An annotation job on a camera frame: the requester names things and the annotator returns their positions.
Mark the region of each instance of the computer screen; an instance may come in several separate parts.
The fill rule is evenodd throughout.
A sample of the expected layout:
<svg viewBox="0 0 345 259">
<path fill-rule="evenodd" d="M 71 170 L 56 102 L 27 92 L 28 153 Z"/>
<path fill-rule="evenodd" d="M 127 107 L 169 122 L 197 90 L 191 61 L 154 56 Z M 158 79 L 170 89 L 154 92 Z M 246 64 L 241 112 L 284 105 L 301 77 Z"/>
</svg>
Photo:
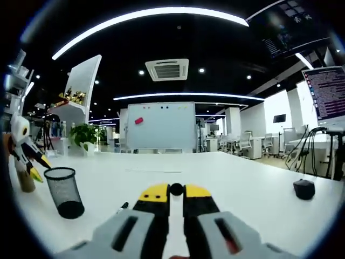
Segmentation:
<svg viewBox="0 0 345 259">
<path fill-rule="evenodd" d="M 271 58 L 287 57 L 304 50 L 306 44 L 317 47 L 328 41 L 325 23 L 305 4 L 301 0 L 279 1 L 247 20 Z"/>
<path fill-rule="evenodd" d="M 273 123 L 280 123 L 286 121 L 286 114 L 276 115 L 273 117 Z"/>
<path fill-rule="evenodd" d="M 219 125 L 211 124 L 210 125 L 210 131 L 219 131 Z"/>
<path fill-rule="evenodd" d="M 303 70 L 319 124 L 345 122 L 345 72 L 341 66 Z"/>
</svg>

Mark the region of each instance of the toy bird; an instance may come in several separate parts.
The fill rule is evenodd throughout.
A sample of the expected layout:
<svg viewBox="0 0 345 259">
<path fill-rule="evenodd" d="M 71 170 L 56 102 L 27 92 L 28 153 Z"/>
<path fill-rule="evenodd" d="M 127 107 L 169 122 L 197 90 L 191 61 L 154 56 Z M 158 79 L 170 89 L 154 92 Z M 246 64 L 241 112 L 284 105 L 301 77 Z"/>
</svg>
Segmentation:
<svg viewBox="0 0 345 259">
<path fill-rule="evenodd" d="M 24 117 L 20 116 L 17 112 L 11 118 L 11 140 L 9 147 L 13 144 L 14 148 L 9 148 L 10 154 L 22 164 L 23 168 L 30 174 L 36 181 L 43 182 L 42 177 L 29 158 L 35 159 L 46 168 L 51 168 L 47 157 L 36 147 L 29 137 L 30 124 Z"/>
</svg>

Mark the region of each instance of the potted plant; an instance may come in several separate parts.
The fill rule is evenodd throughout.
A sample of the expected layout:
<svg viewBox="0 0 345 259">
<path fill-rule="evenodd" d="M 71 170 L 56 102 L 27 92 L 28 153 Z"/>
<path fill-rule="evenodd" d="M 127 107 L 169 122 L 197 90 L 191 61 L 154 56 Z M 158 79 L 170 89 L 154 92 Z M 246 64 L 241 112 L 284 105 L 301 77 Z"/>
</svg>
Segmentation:
<svg viewBox="0 0 345 259">
<path fill-rule="evenodd" d="M 101 134 L 102 131 L 99 129 L 99 126 L 81 124 L 71 129 L 71 143 L 74 142 L 77 146 L 81 147 L 85 156 L 90 156 L 94 154 L 94 144 Z"/>
</svg>

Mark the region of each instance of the ceiling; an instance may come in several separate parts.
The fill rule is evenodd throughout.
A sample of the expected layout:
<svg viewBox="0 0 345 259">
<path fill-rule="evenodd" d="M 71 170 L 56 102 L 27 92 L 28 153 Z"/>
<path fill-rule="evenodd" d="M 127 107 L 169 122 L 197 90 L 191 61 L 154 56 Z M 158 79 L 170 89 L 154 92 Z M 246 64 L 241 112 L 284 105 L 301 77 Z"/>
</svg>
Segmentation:
<svg viewBox="0 0 345 259">
<path fill-rule="evenodd" d="M 57 60 L 53 54 L 69 40 L 110 18 L 129 12 L 163 7 L 193 6 L 230 13 L 247 18 L 273 0 L 227 1 L 58 1 L 47 20 L 39 21 L 26 39 L 24 65 L 35 69 L 34 79 L 24 112 L 34 110 L 36 103 L 51 103 L 64 92 L 67 73 L 84 60 L 102 55 L 92 95 L 93 119 L 116 118 L 116 112 L 131 103 L 156 101 L 197 101 L 255 105 L 258 101 L 220 97 L 156 97 L 114 101 L 114 97 L 160 92 L 212 92 L 247 95 L 276 77 L 299 59 L 295 55 L 273 61 L 263 43 L 245 26 L 223 19 L 170 14 L 126 21 L 99 31 L 84 39 Z M 188 79 L 153 82 L 145 62 L 158 59 L 188 58 Z M 145 70 L 144 76 L 138 74 Z M 295 87 L 301 73 L 258 95 L 269 96 L 280 89 Z M 197 105 L 197 113 L 216 113 L 225 105 Z"/>
</svg>

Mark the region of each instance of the computer mouse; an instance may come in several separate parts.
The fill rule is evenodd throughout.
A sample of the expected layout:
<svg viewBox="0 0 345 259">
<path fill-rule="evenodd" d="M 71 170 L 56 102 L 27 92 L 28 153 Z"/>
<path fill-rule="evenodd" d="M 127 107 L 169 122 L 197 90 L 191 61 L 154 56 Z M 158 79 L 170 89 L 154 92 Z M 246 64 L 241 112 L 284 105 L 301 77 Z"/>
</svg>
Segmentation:
<svg viewBox="0 0 345 259">
<path fill-rule="evenodd" d="M 300 179 L 293 183 L 296 196 L 302 200 L 310 200 L 315 194 L 315 185 L 308 180 Z"/>
</svg>

